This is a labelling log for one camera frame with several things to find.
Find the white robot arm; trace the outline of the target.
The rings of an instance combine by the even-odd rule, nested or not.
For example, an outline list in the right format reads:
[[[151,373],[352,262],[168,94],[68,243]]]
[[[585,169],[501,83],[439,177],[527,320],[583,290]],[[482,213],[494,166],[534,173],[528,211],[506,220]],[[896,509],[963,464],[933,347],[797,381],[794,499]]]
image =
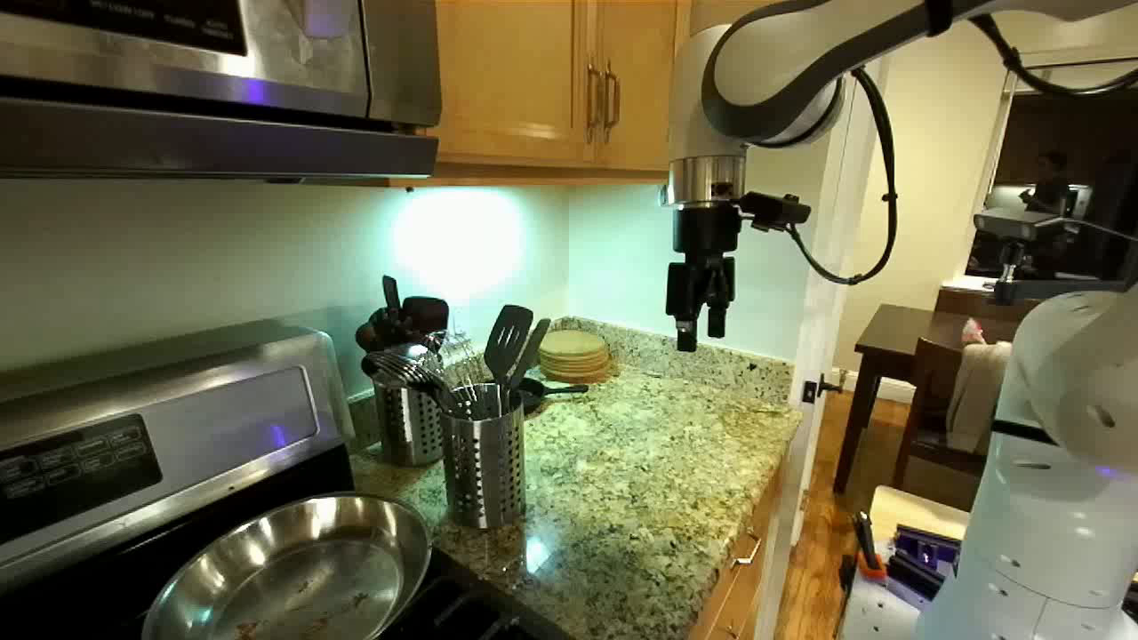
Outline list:
[[[1004,34],[1000,11],[1032,11],[1061,22],[1083,22],[1129,0],[776,0],[737,22],[699,28],[686,38],[673,73],[667,107],[667,205],[673,249],[665,314],[674,323],[674,347],[698,347],[698,328],[726,333],[737,299],[737,234],[786,232],[807,266],[832,283],[879,277],[896,249],[896,144],[883,89],[866,65],[915,38],[936,38],[972,22],[1000,54],[1000,65],[1042,94],[1107,99],[1138,86],[1123,70],[1097,86],[1061,86],[1024,66],[1020,51]],[[746,148],[786,148],[832,129],[841,111],[841,78],[854,78],[871,107],[886,166],[886,245],[861,273],[837,273],[800,238],[807,205],[797,195],[746,192]]]

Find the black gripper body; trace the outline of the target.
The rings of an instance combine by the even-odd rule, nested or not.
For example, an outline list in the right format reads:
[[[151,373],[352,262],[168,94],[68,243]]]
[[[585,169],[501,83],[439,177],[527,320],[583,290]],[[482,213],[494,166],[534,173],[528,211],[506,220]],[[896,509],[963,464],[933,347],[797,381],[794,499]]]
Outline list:
[[[667,266],[665,314],[698,320],[699,309],[726,317],[737,299],[732,252],[743,227],[789,232],[805,225],[805,201],[714,201],[682,205],[673,220],[673,249],[679,262]]]

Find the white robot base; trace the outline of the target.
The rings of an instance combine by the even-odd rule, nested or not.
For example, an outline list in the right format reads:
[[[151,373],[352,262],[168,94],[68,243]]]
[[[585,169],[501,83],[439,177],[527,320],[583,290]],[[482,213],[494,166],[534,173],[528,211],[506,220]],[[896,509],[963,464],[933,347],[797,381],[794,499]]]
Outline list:
[[[1138,286],[1016,328],[990,459],[933,597],[854,576],[837,640],[1138,640]]]

